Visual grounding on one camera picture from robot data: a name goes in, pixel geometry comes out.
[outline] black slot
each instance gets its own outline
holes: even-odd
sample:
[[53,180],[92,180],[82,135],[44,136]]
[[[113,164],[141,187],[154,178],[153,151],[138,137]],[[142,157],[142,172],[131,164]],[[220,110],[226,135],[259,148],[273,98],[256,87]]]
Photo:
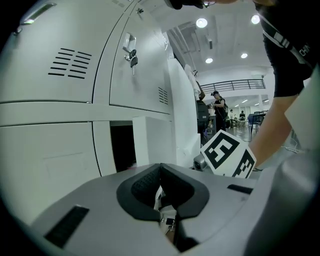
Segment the black slot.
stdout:
[[70,54],[70,53],[64,53],[64,52],[58,52],[58,54],[63,54],[63,55],[73,56],[73,55],[72,55],[72,54]]
[[86,73],[86,72],[78,71],[78,70],[74,70],[74,69],[70,69],[70,71],[72,71],[72,72],[78,72],[78,73],[82,73],[82,74],[85,74],[85,73]]
[[91,54],[84,53],[84,52],[81,52],[81,51],[78,51],[78,54],[84,54],[84,55],[92,56]]
[[50,231],[45,238],[54,245],[63,248],[77,227],[88,214],[89,209],[74,206]]
[[70,49],[67,49],[67,48],[60,48],[61,50],[66,50],[66,51],[70,51],[70,52],[74,52],[74,50],[70,50]]
[[55,57],[56,59],[61,59],[61,60],[67,60],[67,61],[71,61],[70,58],[63,58],[63,57]]
[[82,68],[82,69],[87,69],[87,67],[85,67],[85,66],[79,66],[79,65],[73,65],[73,64],[71,66]]
[[230,190],[242,192],[242,193],[245,193],[245,194],[248,194],[248,195],[250,195],[251,192],[254,190],[253,188],[250,188],[250,187],[239,186],[239,185],[235,185],[235,184],[231,184],[227,188],[230,189]]
[[82,77],[82,76],[76,76],[76,75],[71,75],[71,74],[68,74],[68,77],[70,77],[70,78],[81,78],[81,79],[85,79],[85,78]]
[[89,64],[88,62],[84,62],[84,61],[80,61],[80,60],[73,60],[74,62],[80,62],[80,63],[84,63],[84,64]]
[[68,63],[56,62],[56,61],[54,61],[53,63],[54,63],[54,64],[61,64],[61,65],[69,65]]
[[82,59],[86,59],[86,60],[89,60],[89,61],[90,61],[90,59],[89,59],[89,58],[86,58],[86,57],[81,57],[81,56],[78,56],[78,55],[76,55],[76,57],[82,58]]
[[58,74],[58,73],[48,73],[48,75],[53,75],[53,76],[64,76],[65,74]]
[[62,68],[62,67],[50,67],[50,69],[52,69],[52,70],[67,70],[66,68]]

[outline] ceiling light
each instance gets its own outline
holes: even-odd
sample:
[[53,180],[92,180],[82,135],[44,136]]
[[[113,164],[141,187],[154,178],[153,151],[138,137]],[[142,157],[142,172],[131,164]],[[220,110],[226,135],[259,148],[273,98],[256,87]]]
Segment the ceiling light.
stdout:
[[205,18],[200,18],[195,23],[199,28],[204,28],[206,25],[208,25],[208,21]]
[[207,58],[206,60],[205,60],[205,63],[208,63],[208,64],[210,64],[211,62],[213,62],[214,60],[212,59],[212,58]]
[[251,18],[251,22],[253,23],[253,24],[258,24],[259,22],[260,22],[260,17],[259,17],[259,15],[253,15],[252,16],[252,18]]

